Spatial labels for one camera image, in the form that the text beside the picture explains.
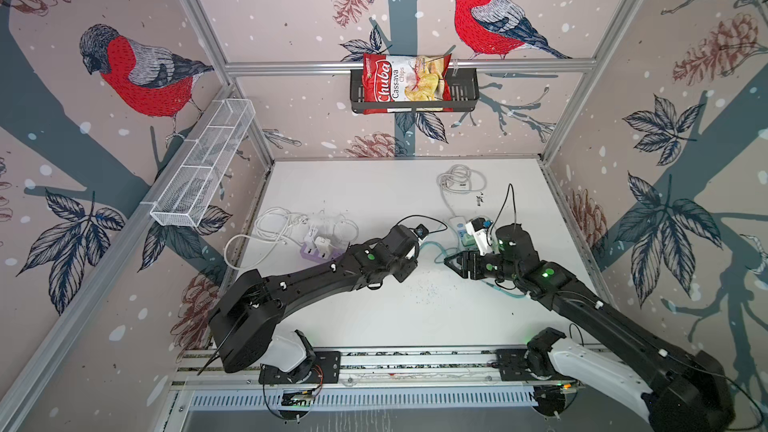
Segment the purple power strip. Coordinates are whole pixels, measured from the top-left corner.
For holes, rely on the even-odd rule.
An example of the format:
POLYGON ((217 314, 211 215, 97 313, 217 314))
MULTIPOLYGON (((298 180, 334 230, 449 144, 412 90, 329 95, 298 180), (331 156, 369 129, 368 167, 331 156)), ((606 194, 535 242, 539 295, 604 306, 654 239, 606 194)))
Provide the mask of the purple power strip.
POLYGON ((299 251, 300 256, 305 260, 316 263, 325 263, 341 256, 345 250, 335 247, 332 243, 320 243, 309 246, 304 243, 299 251))

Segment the white power strip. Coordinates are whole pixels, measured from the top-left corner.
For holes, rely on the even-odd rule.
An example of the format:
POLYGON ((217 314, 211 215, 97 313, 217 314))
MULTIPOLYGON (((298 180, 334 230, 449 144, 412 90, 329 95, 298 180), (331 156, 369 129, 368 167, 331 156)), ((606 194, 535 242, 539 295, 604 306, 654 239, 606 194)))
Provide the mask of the white power strip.
POLYGON ((469 235, 467 233, 465 224, 466 224, 465 219, 459 216, 452 217, 448 220, 448 225, 450 226, 451 230, 456 234, 460 248, 465 248, 461 242, 462 236, 469 235))

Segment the white charger plug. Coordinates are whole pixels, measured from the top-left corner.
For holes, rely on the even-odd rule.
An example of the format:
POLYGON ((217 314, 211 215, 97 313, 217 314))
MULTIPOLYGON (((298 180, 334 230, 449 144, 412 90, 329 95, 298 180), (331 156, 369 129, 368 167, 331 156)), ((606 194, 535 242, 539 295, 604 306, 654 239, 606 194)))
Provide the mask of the white charger plug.
POLYGON ((317 254, 321 257, 328 257, 332 254, 333 247, 332 242, 329 238, 318 236, 314 240, 315 248, 317 251, 317 254))

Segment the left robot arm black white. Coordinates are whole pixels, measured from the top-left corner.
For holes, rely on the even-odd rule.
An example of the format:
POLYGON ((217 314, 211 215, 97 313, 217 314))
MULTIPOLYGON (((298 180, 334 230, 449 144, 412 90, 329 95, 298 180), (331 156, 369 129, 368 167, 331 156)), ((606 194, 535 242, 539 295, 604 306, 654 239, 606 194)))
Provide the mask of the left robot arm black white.
POLYGON ((423 225, 397 224, 385 237, 351 245, 308 269, 268 277, 256 269, 243 273, 208 315, 224 371, 240 372, 262 359, 278 324, 305 307, 341 293, 375 290, 389 276, 403 282, 416 269, 428 235, 423 225))

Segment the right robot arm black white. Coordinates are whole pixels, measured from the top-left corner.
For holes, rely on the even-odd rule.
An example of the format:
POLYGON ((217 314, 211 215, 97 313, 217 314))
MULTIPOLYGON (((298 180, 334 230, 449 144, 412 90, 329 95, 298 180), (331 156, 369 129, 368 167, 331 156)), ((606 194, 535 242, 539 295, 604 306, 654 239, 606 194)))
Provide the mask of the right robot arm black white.
POLYGON ((445 258, 470 280, 510 281, 524 296, 568 319, 613 353, 607 358, 548 327, 527 344, 532 375, 580 381, 635 412, 655 431, 724 431, 735 419, 734 401, 720 362, 692 355, 647 331, 600 299, 575 274, 542 260, 520 225, 496 231, 497 245, 445 258))

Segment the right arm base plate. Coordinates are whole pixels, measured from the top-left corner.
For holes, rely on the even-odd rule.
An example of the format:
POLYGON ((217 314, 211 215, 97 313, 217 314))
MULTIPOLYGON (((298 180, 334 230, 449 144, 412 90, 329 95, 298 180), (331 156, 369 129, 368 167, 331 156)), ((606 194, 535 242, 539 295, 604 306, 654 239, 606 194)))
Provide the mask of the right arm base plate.
POLYGON ((572 377, 556 372, 551 361, 542 353, 530 352, 526 348, 497 349, 489 365, 499 371, 504 382, 575 381, 572 377))

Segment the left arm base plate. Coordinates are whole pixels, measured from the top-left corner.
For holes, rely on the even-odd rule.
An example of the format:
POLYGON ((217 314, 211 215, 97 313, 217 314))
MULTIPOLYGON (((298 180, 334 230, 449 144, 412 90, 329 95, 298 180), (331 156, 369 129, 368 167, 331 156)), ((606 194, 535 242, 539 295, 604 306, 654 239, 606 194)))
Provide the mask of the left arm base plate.
POLYGON ((339 380, 341 353, 319 351, 311 353, 290 372, 264 365, 260 369, 258 383, 261 385, 320 385, 336 384, 339 380))

